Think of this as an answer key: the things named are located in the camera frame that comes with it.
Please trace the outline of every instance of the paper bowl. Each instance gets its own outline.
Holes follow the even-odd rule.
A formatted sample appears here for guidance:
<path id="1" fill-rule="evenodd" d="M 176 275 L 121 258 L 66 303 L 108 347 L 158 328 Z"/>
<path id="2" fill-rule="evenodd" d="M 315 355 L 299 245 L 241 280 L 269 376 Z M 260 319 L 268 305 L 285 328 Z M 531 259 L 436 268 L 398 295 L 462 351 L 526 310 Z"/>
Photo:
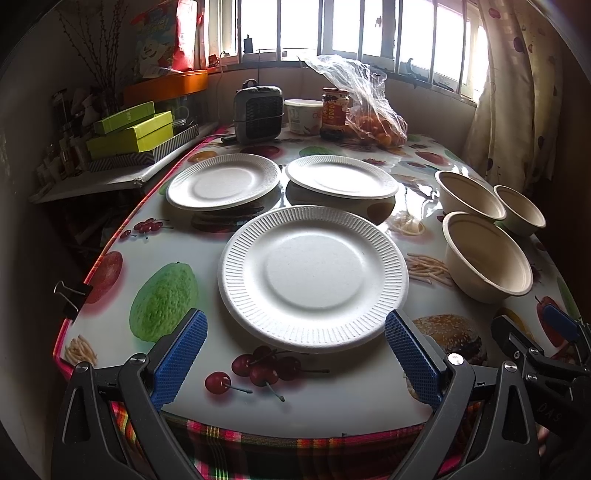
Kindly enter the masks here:
<path id="1" fill-rule="evenodd" d="M 445 213 L 466 212 L 478 215 L 489 222 L 503 220 L 505 207 L 494 193 L 478 182 L 454 173 L 440 170 L 435 174 L 440 185 L 439 201 Z"/>
<path id="2" fill-rule="evenodd" d="M 290 132 L 297 135 L 318 135 L 322 127 L 320 100 L 286 100 Z"/>
<path id="3" fill-rule="evenodd" d="M 525 295 L 534 282 L 530 263 L 519 245 L 487 220 L 463 212 L 443 219 L 445 262 L 453 281 L 482 303 Z"/>
<path id="4" fill-rule="evenodd" d="M 530 199 L 503 185 L 496 185 L 494 190 L 505 206 L 507 217 L 503 225 L 508 230 L 519 236 L 530 236 L 546 226 L 544 215 Z"/>

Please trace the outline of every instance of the polka dot curtain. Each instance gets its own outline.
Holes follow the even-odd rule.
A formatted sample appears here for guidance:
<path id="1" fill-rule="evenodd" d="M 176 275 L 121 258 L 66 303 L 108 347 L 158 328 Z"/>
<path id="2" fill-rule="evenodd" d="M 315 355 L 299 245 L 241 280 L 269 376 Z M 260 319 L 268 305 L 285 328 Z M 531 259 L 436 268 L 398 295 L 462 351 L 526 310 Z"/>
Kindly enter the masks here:
<path id="1" fill-rule="evenodd" d="M 463 158 L 493 185 L 527 192 L 552 174 L 562 93 L 560 39 L 527 0 L 478 0 L 489 72 Z"/>

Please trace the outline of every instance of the plate center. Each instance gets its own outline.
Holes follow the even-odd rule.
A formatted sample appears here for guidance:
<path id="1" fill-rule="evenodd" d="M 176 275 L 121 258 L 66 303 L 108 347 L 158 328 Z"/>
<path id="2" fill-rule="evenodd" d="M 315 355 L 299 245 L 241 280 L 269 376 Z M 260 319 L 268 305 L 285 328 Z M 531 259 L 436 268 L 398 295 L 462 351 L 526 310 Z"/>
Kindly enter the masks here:
<path id="1" fill-rule="evenodd" d="M 265 259 L 265 279 L 293 306 L 329 310 L 354 298 L 363 284 L 363 259 L 340 239 L 317 232 L 285 239 Z"/>
<path id="2" fill-rule="evenodd" d="M 352 165 L 325 163 L 312 164 L 309 168 L 312 178 L 325 189 L 344 193 L 381 189 L 374 175 Z"/>
<path id="3" fill-rule="evenodd" d="M 256 175 L 244 167 L 208 168 L 195 177 L 193 193 L 207 200 L 233 197 L 252 188 Z"/>

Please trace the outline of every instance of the sauce jar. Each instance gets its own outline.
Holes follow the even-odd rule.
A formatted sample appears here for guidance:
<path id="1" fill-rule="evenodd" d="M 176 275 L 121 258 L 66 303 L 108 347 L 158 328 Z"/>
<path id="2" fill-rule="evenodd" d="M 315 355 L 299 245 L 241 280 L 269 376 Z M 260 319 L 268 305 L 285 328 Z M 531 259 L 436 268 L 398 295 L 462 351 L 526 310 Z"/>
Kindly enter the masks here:
<path id="1" fill-rule="evenodd" d="M 323 90 L 320 136 L 325 140 L 340 141 L 345 135 L 349 92 L 338 88 L 324 88 Z"/>

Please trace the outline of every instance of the paper plate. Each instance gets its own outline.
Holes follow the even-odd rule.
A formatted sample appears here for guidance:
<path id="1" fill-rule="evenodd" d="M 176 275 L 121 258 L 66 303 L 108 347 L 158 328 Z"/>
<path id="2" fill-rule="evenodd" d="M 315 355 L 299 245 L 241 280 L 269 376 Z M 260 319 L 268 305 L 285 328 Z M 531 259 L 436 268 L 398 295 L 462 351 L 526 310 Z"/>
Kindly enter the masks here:
<path id="1" fill-rule="evenodd" d="M 222 299 L 256 337 L 296 352 L 351 348 L 384 331 L 402 306 L 408 271 L 398 247 L 342 210 L 267 212 L 228 242 L 218 270 Z"/>
<path id="2" fill-rule="evenodd" d="M 268 158 L 247 153 L 220 155 L 179 173 L 166 198 L 185 210 L 221 210 L 269 193 L 279 175 L 279 167 Z"/>
<path id="3" fill-rule="evenodd" d="M 374 200 L 398 191 L 398 182 L 381 168 L 336 155 L 298 158 L 287 166 L 286 173 L 302 187 L 335 197 Z"/>

